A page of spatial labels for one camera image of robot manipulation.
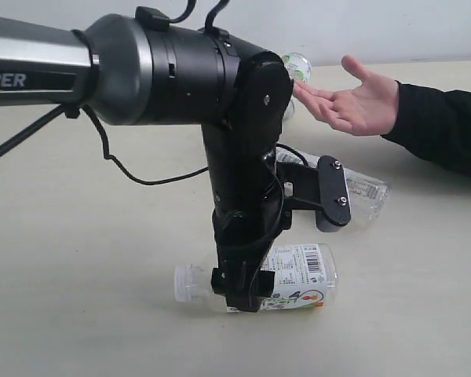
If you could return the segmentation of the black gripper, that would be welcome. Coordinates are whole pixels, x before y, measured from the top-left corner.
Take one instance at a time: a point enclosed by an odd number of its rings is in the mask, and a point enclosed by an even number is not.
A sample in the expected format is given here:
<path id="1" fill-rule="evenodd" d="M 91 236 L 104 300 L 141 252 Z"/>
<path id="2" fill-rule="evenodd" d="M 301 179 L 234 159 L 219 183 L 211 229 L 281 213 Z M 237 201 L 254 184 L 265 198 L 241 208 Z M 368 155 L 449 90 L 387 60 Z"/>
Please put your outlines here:
<path id="1" fill-rule="evenodd" d="M 284 193 L 276 150 L 218 162 L 210 170 L 217 249 L 211 287 L 227 307 L 256 313 L 274 287 L 274 273 L 262 271 L 261 265 L 283 230 Z"/>

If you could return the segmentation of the black sleeved forearm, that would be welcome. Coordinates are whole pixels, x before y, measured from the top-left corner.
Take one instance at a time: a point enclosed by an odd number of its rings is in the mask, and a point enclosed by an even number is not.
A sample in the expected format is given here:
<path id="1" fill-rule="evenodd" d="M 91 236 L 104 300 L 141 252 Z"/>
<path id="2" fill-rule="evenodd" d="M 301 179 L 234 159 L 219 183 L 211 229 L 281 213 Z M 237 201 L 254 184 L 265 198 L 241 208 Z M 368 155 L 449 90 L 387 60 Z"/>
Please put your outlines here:
<path id="1" fill-rule="evenodd" d="M 384 139 L 471 178 L 471 92 L 398 84 L 398 112 Z"/>

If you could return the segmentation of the person's open bare hand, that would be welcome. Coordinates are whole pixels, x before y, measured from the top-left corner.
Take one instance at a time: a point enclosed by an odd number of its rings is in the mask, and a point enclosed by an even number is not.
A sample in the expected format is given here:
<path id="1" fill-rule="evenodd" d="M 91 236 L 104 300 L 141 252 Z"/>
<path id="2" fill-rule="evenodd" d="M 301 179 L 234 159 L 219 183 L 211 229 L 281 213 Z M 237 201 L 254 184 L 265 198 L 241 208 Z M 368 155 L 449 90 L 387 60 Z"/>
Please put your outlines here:
<path id="1" fill-rule="evenodd" d="M 326 123 L 333 130 L 360 137 L 390 133 L 399 110 L 399 83 L 372 71 L 350 55 L 341 59 L 341 66 L 360 81 L 359 86 L 328 91 L 297 82 L 294 97 L 315 120 Z"/>

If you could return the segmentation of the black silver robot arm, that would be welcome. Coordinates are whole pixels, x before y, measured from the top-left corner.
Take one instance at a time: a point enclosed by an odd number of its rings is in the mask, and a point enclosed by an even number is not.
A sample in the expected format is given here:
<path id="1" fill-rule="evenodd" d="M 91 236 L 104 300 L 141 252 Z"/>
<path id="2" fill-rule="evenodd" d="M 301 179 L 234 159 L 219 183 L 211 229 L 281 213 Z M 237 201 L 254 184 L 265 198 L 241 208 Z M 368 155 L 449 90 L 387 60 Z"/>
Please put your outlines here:
<path id="1" fill-rule="evenodd" d="M 58 104 L 115 126 L 198 124 L 214 197 L 215 293 L 259 310 L 262 262 L 280 234 L 276 143 L 293 84 L 280 57 L 213 24 L 157 9 L 108 14 L 84 31 L 0 17 L 0 106 Z"/>

